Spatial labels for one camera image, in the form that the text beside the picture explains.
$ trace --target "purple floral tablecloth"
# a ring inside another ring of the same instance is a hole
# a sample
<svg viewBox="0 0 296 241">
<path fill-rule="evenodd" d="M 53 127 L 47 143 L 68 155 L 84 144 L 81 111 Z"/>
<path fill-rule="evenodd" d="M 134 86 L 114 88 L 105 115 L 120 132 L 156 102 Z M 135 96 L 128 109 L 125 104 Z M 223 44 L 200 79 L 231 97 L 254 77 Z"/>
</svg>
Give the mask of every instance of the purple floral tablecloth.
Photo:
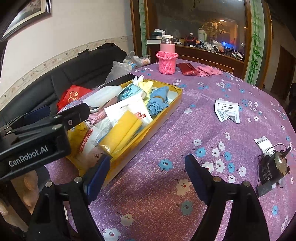
<svg viewBox="0 0 296 241">
<path fill-rule="evenodd" d="M 292 146 L 287 156 L 291 174 L 285 177 L 284 187 L 274 185 L 272 191 L 259 198 L 270 240 L 275 241 L 296 211 L 296 135 L 283 107 L 257 87 L 228 73 L 183 76 L 177 68 L 175 74 L 163 75 L 158 64 L 133 73 L 182 88 L 182 103 L 90 204 L 105 240 L 190 240 L 207 206 L 197 197 L 184 168 L 184 157 L 193 154 L 213 176 L 239 184 L 248 180 L 255 188 L 261 151 L 254 139 L 266 136 L 272 144 Z M 239 103 L 240 124 L 218 120 L 214 102 L 219 98 Z M 78 174 L 64 159 L 47 168 L 57 184 Z M 231 205 L 228 201 L 216 240 L 224 237 Z"/>
</svg>

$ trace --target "rolled blue towel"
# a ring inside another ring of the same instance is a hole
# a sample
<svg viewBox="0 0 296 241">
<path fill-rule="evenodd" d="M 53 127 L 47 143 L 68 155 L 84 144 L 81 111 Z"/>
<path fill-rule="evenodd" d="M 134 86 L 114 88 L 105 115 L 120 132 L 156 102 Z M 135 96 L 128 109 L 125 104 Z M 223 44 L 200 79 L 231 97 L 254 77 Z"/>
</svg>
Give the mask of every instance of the rolled blue towel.
<svg viewBox="0 0 296 241">
<path fill-rule="evenodd" d="M 166 107 L 168 104 L 163 103 L 163 100 L 158 97 L 151 98 L 147 104 L 147 109 L 152 117 L 157 116 Z"/>
<path fill-rule="evenodd" d="M 168 86 L 160 87 L 150 94 L 150 98 L 158 97 L 163 99 L 163 102 L 168 102 Z"/>
</svg>

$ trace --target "pink thermos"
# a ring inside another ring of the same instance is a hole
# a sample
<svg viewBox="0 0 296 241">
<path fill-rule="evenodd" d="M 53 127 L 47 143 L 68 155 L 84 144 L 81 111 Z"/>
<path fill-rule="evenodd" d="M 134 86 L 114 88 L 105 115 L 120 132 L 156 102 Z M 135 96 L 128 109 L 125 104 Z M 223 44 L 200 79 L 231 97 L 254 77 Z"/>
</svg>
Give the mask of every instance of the pink thermos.
<svg viewBox="0 0 296 241">
<path fill-rule="evenodd" d="M 175 53 L 175 42 L 172 35 L 163 35 L 160 50 L 168 53 Z"/>
</svg>

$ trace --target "red package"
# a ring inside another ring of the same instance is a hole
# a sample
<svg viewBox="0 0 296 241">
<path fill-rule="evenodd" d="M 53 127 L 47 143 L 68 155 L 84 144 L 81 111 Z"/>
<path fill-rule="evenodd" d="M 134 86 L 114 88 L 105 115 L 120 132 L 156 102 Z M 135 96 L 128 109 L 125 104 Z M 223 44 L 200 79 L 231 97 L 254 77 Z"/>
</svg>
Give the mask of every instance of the red package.
<svg viewBox="0 0 296 241">
<path fill-rule="evenodd" d="M 177 64 L 177 67 L 182 71 L 183 75 L 199 75 L 199 72 L 197 69 L 195 69 L 191 64 L 189 63 L 179 63 Z"/>
<path fill-rule="evenodd" d="M 57 109 L 60 111 L 67 104 L 71 103 L 74 100 L 78 100 L 80 97 L 86 95 L 89 92 L 91 92 L 91 90 L 87 88 L 77 86 L 77 85 L 72 85 L 70 89 L 67 89 L 62 94 L 61 100 L 57 103 Z"/>
</svg>

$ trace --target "sofa backrest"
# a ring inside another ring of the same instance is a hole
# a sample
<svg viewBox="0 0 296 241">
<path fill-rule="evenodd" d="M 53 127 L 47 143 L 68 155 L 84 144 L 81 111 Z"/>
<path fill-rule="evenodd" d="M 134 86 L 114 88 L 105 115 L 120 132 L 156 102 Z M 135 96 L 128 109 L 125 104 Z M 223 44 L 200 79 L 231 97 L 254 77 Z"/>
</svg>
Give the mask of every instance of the sofa backrest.
<svg viewBox="0 0 296 241">
<path fill-rule="evenodd" d="M 0 127 L 10 120 L 49 106 L 51 115 L 57 113 L 57 102 L 71 85 L 92 89 L 105 82 L 113 61 L 123 62 L 126 52 L 107 43 L 96 50 L 84 51 L 77 57 L 45 73 L 22 90 L 0 111 Z"/>
</svg>

